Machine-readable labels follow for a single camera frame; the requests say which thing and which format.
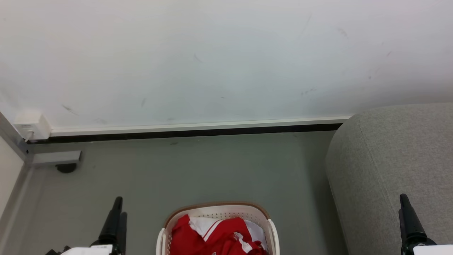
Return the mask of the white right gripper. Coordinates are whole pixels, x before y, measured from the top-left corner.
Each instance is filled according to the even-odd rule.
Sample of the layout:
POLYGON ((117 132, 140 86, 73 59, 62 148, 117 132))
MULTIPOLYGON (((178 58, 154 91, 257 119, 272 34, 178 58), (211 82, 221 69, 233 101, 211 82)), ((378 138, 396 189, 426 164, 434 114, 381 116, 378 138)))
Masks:
POLYGON ((402 255, 453 255, 453 245, 437 245, 427 237, 421 222, 406 194, 400 195, 398 219, 402 255))

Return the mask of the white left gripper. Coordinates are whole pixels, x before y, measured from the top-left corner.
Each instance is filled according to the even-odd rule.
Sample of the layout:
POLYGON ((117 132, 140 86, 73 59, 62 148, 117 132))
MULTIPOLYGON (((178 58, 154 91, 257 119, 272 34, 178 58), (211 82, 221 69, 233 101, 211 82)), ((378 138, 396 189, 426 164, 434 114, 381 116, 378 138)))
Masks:
POLYGON ((127 213, 122 212, 123 198, 117 197, 104 222, 98 239, 91 247, 75 247, 61 255, 110 255, 115 246, 115 255, 126 255, 127 213))

